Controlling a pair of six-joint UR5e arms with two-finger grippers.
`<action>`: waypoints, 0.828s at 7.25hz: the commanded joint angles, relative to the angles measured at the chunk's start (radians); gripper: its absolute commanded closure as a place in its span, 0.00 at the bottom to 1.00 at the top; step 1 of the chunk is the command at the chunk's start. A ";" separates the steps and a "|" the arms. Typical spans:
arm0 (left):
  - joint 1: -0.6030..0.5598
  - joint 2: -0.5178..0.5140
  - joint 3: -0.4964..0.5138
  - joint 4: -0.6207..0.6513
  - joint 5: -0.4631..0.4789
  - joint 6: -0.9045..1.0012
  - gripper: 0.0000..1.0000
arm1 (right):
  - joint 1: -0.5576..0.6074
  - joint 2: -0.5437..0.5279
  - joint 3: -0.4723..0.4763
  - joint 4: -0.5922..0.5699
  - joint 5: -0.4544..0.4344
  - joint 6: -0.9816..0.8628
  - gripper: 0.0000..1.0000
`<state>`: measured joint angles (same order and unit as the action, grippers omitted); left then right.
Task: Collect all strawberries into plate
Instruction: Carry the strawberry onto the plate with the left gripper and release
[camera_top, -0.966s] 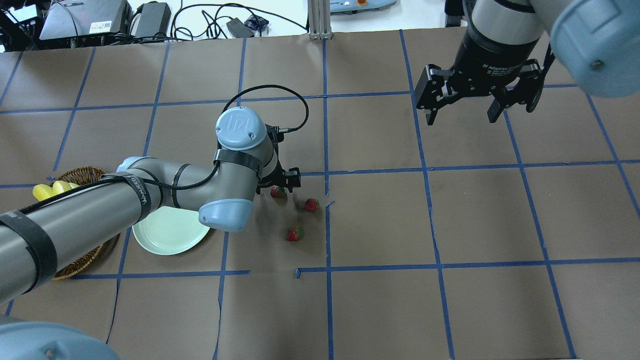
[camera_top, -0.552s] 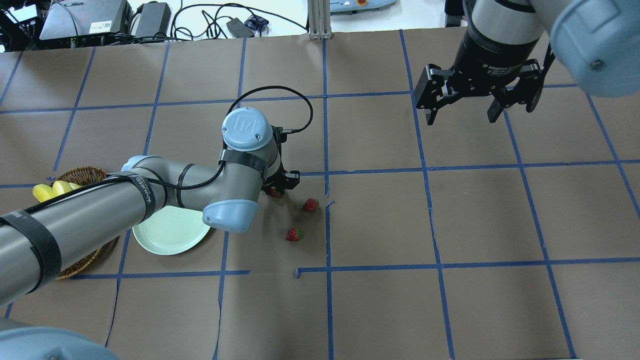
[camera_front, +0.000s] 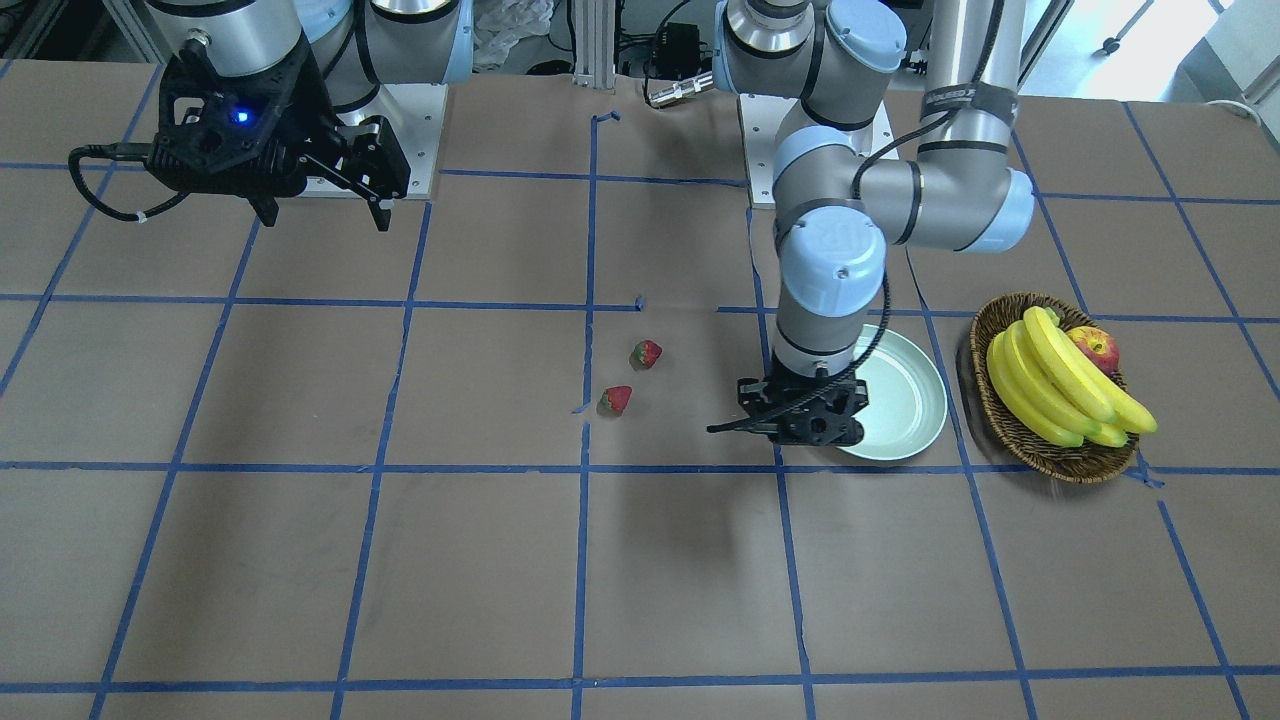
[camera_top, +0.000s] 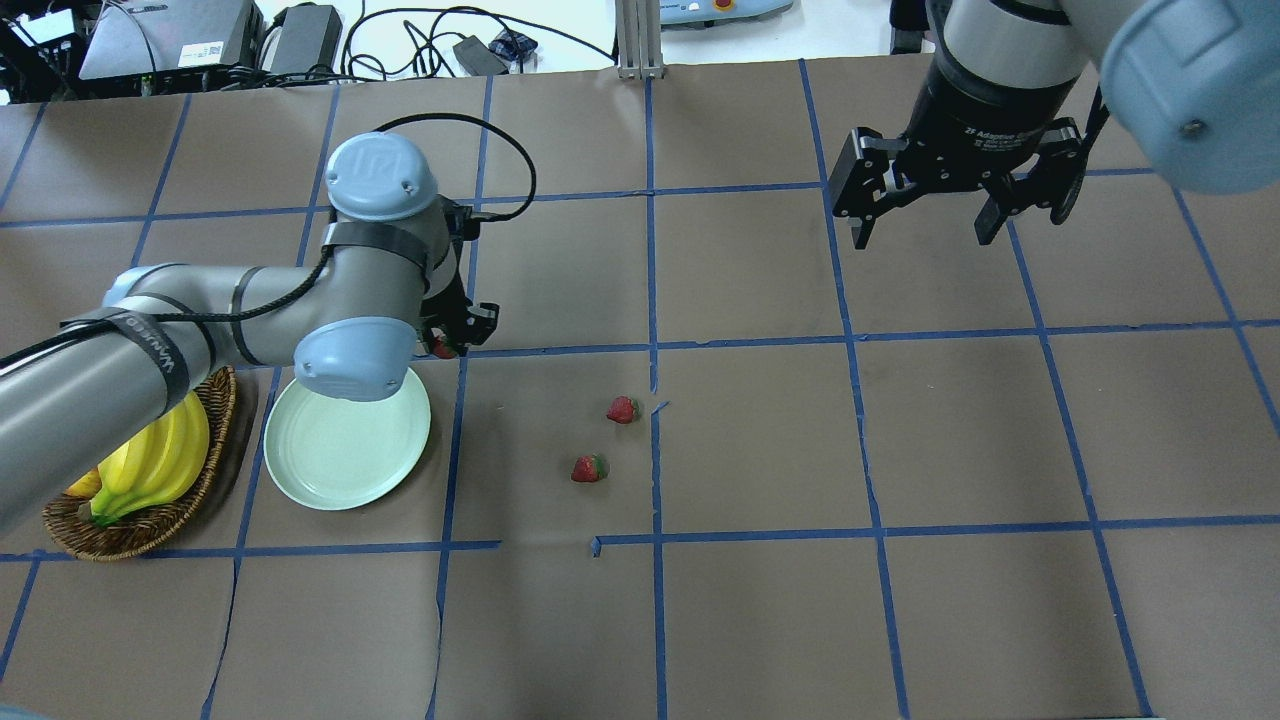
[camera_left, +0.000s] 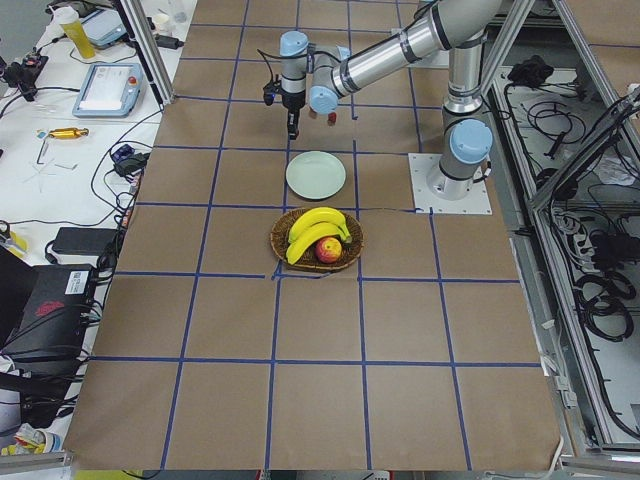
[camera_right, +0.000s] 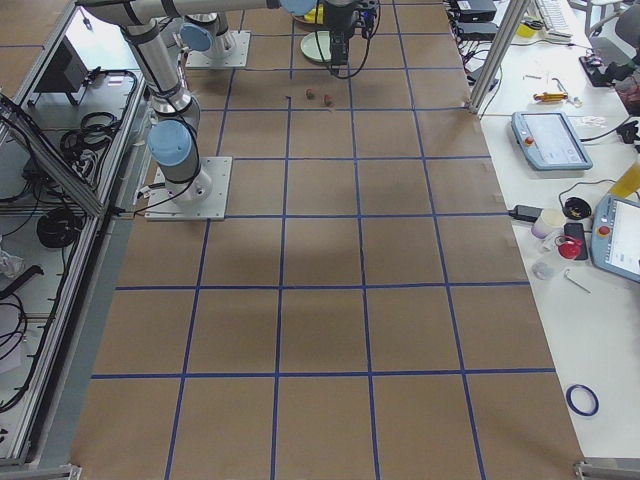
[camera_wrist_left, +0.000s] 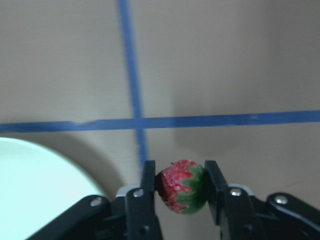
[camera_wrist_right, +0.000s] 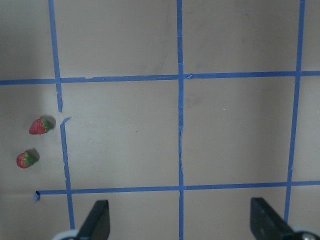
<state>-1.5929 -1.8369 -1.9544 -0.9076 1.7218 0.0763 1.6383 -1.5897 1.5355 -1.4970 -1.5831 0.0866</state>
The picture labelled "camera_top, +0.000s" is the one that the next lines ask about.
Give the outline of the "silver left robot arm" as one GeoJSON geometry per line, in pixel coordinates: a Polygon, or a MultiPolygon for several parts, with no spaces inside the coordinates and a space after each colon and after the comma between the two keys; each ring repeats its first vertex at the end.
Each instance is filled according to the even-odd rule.
{"type": "Polygon", "coordinates": [[[314,393],[381,402],[431,334],[457,354],[488,340],[497,307],[467,297],[460,254],[492,214],[443,196],[388,129],[340,143],[323,183],[314,266],[133,268],[100,307],[3,359],[4,530],[224,366],[288,366],[314,393]]]}

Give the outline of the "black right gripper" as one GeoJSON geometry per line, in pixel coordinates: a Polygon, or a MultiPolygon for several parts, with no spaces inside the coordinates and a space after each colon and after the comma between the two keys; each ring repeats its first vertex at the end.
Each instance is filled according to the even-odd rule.
{"type": "Polygon", "coordinates": [[[1020,88],[933,60],[906,129],[893,137],[851,129],[829,173],[829,210],[850,220],[855,250],[869,246],[886,213],[937,193],[987,193],[975,217],[979,246],[1030,208],[1065,223],[1082,192],[1089,136],[1059,111],[1083,69],[1073,63],[1069,79],[1020,88]]]}

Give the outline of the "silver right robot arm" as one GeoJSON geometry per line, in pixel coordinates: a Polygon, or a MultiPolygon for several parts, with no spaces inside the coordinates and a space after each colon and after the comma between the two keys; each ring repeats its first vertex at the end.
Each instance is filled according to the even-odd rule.
{"type": "Polygon", "coordinates": [[[1108,120],[1193,193],[1277,182],[1275,1],[914,1],[934,53],[905,131],[852,129],[826,196],[858,249],[934,193],[982,191],[977,241],[1070,215],[1108,120]]]}

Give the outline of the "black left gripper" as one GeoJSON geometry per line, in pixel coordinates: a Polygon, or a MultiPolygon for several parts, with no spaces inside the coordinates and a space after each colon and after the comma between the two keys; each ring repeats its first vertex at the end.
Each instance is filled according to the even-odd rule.
{"type": "Polygon", "coordinates": [[[480,224],[488,219],[472,206],[440,197],[448,234],[448,251],[428,277],[428,293],[420,304],[420,341],[425,350],[433,337],[443,336],[458,348],[458,356],[484,346],[498,327],[497,304],[475,304],[467,295],[461,273],[465,243],[480,236],[480,224]]]}

